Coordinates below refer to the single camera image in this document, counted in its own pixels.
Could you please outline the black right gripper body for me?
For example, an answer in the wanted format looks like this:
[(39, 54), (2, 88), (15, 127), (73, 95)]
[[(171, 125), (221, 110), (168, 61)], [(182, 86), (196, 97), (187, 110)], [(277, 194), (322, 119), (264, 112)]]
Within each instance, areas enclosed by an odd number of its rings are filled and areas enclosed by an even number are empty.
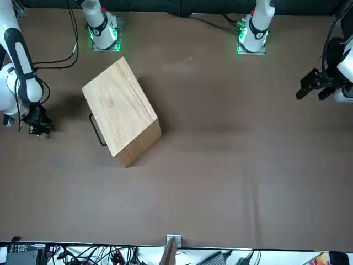
[(22, 121), (30, 126), (46, 125), (46, 109), (43, 106), (30, 106), (28, 114), (22, 118)]

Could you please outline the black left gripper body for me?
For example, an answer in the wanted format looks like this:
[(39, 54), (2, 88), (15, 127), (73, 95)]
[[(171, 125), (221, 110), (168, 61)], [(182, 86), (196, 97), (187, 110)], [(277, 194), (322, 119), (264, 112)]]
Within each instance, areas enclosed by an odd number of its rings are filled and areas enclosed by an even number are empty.
[(346, 78), (338, 70), (338, 63), (341, 61), (345, 48), (345, 39), (333, 37), (327, 45), (325, 60), (320, 73), (320, 88), (340, 87), (346, 82)]

